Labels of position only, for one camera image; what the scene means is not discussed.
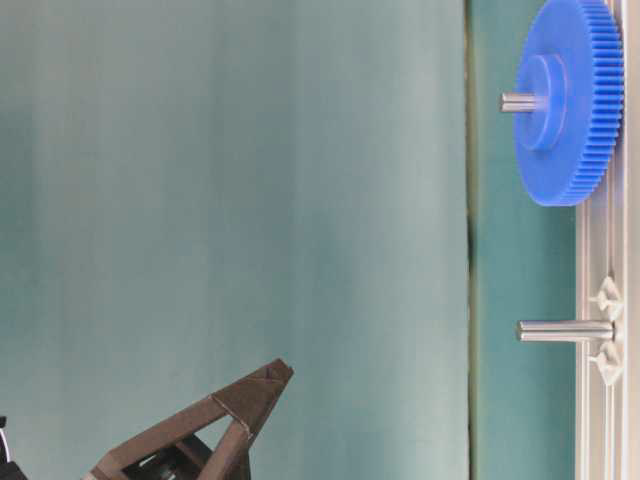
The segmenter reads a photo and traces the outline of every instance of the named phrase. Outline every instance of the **teal backdrop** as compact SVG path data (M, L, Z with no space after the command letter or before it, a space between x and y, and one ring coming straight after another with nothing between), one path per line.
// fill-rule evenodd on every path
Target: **teal backdrop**
M281 356L255 478L467 479L463 48L462 1L2 2L0 410L30 478Z
M574 209L522 188L498 96L542 0L467 0L475 480L574 477L574 348L518 344L518 320L574 318Z

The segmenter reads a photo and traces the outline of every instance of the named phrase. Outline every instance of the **metal pin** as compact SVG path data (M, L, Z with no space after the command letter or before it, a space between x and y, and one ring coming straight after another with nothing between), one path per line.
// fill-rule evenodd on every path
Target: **metal pin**
M503 93L500 95L500 111L526 113L536 109L536 97L532 93Z
M587 342L613 340L609 321L567 320L561 322L518 322L516 338L521 342Z

